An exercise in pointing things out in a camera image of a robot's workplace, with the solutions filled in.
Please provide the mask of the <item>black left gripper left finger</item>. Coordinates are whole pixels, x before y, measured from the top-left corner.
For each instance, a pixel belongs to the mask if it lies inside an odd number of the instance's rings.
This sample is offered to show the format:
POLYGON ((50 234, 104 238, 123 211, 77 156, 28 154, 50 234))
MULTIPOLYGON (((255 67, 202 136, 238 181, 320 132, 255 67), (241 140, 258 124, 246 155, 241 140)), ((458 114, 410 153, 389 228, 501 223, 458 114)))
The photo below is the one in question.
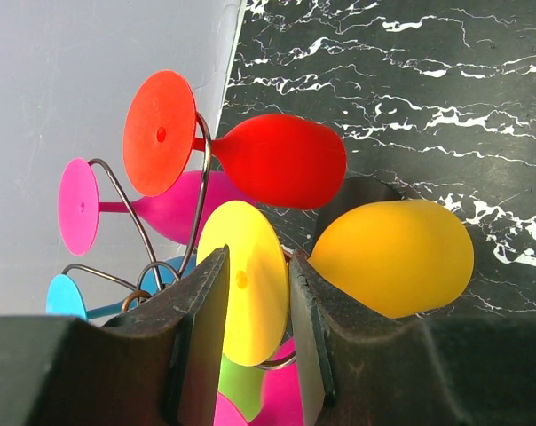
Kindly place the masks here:
POLYGON ((0 317, 0 425, 210 425, 229 290, 217 248, 104 326, 0 317))

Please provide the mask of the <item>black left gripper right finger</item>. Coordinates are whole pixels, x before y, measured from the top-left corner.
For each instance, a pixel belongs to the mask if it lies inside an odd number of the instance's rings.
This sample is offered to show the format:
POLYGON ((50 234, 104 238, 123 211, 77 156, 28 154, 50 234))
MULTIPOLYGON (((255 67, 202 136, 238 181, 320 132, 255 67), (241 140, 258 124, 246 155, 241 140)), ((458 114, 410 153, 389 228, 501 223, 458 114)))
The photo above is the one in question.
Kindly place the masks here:
POLYGON ((536 425, 536 317, 387 319, 289 263, 308 425, 536 425))

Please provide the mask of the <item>green plastic wine glass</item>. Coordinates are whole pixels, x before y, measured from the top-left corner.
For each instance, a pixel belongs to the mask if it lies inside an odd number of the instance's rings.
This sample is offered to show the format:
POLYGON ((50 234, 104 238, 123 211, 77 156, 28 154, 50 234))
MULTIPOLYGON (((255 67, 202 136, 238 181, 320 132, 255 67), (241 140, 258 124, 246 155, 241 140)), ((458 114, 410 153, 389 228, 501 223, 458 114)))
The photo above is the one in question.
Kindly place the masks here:
POLYGON ((218 390, 243 414, 248 422, 261 410, 261 391, 265 371, 257 367, 245 367, 221 358, 218 390))

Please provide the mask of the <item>orange plastic wine glass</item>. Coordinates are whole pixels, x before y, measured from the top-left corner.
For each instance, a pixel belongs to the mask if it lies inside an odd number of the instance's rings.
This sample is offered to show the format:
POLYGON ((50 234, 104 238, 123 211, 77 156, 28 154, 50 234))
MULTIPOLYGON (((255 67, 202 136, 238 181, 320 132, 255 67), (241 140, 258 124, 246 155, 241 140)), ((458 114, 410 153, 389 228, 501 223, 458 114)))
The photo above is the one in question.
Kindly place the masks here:
MULTIPOLYGON (((288 263, 268 219, 244 201, 213 211, 196 259, 221 248, 229 250, 223 352, 236 364, 256 366, 273 355, 287 328, 288 263)), ((434 201, 379 201, 333 221, 308 262, 348 296, 398 319, 459 297, 473 273, 474 246, 461 220, 434 201)))

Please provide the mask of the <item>blue plastic wine glass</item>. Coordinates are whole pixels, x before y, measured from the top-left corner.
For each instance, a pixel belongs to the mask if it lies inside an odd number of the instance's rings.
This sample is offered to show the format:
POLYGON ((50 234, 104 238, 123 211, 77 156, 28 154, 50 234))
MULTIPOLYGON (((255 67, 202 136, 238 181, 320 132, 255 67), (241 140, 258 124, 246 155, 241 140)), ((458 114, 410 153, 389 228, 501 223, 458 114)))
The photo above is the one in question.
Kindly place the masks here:
POLYGON ((56 275, 51 280, 45 300, 45 312, 50 315, 67 315, 75 316, 82 320, 94 320, 117 315, 122 311, 125 300, 88 310, 81 290, 75 281, 68 276, 68 273, 72 270, 87 272, 103 280, 123 286, 130 292, 140 290, 153 295, 159 289, 156 278, 150 276, 150 269, 156 266, 161 276, 162 285, 167 286, 176 282, 177 279, 188 275, 196 266, 196 255, 191 255, 187 266, 181 271, 183 259, 182 256, 178 256, 166 261, 156 261, 147 265, 140 273, 136 284, 84 264, 69 264, 64 268, 62 273, 56 275))

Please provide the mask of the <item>magenta plastic wine glass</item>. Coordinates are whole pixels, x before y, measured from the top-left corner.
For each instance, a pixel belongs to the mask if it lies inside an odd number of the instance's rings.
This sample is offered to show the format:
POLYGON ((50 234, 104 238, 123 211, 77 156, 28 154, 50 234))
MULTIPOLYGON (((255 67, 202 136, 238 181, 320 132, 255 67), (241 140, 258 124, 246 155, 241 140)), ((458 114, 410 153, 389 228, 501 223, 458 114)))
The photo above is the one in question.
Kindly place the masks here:
MULTIPOLYGON (((156 232, 179 244, 189 242, 193 217, 197 207, 201 173, 184 172, 165 193, 143 196, 131 203, 134 211, 156 232)), ((203 211, 198 230, 201 231, 210 214, 227 201, 256 202, 241 192, 223 171, 209 173, 203 211)), ((99 185, 91 166, 83 158, 74 158, 65 168, 59 185, 59 230, 67 249, 74 255, 87 253, 99 228, 102 212, 126 213, 121 201, 102 201, 99 185)))

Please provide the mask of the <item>red plastic wine glass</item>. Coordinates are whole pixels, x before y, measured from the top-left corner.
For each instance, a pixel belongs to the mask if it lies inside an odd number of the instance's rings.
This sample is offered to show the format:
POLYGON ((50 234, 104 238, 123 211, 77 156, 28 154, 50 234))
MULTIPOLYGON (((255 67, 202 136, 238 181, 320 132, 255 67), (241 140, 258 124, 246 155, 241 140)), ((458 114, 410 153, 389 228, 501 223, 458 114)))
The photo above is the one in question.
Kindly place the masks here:
POLYGON ((292 114, 253 116, 208 142, 187 80, 172 70, 152 74, 138 88, 124 124, 122 158, 131 184, 146 196, 164 193, 195 150, 216 157, 244 194, 275 207, 325 205, 347 167, 334 130, 292 114))

